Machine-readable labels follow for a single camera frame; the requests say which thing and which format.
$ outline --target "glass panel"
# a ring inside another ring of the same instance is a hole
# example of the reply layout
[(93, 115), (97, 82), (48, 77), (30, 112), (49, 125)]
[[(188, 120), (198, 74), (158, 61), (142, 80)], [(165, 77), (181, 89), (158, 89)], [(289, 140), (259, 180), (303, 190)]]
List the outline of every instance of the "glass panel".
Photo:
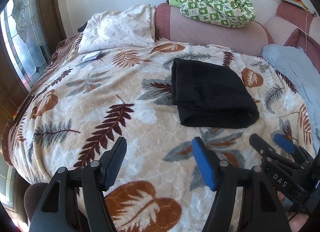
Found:
[(30, 91), (44, 74), (51, 57), (39, 24), (35, 0), (10, 0), (0, 19), (10, 60)]
[(27, 45), (18, 35), (14, 36), (12, 41), (23, 68), (28, 76), (31, 77), (36, 72), (36, 65), (33, 62)]

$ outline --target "silver bolt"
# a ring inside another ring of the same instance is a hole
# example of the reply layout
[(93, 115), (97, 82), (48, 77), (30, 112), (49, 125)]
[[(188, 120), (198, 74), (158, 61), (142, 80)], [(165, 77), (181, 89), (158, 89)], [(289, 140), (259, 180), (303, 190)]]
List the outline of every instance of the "silver bolt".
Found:
[(63, 172), (65, 172), (65, 170), (66, 170), (66, 167), (60, 167), (58, 169), (58, 173), (63, 173)]
[(225, 161), (225, 160), (222, 160), (222, 161), (220, 161), (220, 165), (222, 167), (227, 167), (229, 165), (229, 163), (227, 161)]
[(99, 161), (92, 161), (91, 163), (90, 163), (90, 166), (91, 167), (97, 167), (99, 165)]
[(261, 171), (262, 171), (262, 169), (261, 169), (259, 166), (254, 166), (254, 167), (253, 167), (253, 170), (254, 170), (255, 172), (261, 172)]

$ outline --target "bed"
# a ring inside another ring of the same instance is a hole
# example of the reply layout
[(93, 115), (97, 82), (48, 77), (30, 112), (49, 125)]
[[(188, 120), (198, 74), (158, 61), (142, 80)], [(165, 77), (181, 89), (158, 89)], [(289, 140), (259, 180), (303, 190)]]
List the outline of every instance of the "bed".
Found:
[[(288, 156), (273, 142), (276, 133), (315, 155), (307, 109), (290, 80), (259, 51), (250, 56), (227, 43), (185, 42), (185, 34), (170, 40), (168, 19), (163, 19), (170, 15), (162, 6), (167, 12), (157, 9), (152, 47), (106, 49), (99, 59), (83, 63), (81, 33), (61, 43), (30, 93), (32, 102), (19, 109), (21, 120), (7, 126), (3, 140), (6, 161), (33, 184), (50, 182), (61, 166), (84, 167), (125, 137), (127, 154), (115, 185), (105, 193), (118, 231), (202, 231), (215, 193), (204, 185), (193, 158), (196, 136), (220, 159), (247, 169), (261, 160), (249, 145), (252, 133), (282, 155)], [(254, 99), (258, 121), (237, 130), (180, 125), (171, 102), (174, 58), (230, 67)], [(241, 189), (230, 231), (236, 230), (240, 202)], [(85, 213), (81, 190), (78, 204)]]

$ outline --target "blue gripper pad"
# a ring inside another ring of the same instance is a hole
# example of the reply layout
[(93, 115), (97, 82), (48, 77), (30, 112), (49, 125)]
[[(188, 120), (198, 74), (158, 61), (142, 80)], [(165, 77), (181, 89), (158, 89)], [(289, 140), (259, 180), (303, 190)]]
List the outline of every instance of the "blue gripper pad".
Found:
[(210, 188), (210, 190), (214, 190), (216, 187), (216, 183), (214, 182), (213, 169), (210, 166), (209, 160), (206, 155), (207, 150), (208, 149), (205, 147), (200, 137), (195, 137), (192, 140), (193, 157), (195, 158), (196, 163), (199, 167), (202, 179), (204, 183)]
[(294, 154), (296, 151), (294, 145), (281, 134), (275, 134), (273, 141), (289, 154)]

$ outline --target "white pillowcase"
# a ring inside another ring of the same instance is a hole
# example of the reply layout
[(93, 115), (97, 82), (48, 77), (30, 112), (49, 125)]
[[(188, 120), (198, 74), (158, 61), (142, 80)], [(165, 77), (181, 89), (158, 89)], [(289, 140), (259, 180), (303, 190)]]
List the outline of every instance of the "white pillowcase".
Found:
[(134, 5), (124, 12), (94, 14), (88, 21), (78, 53), (118, 47), (148, 47), (155, 41), (156, 7)]

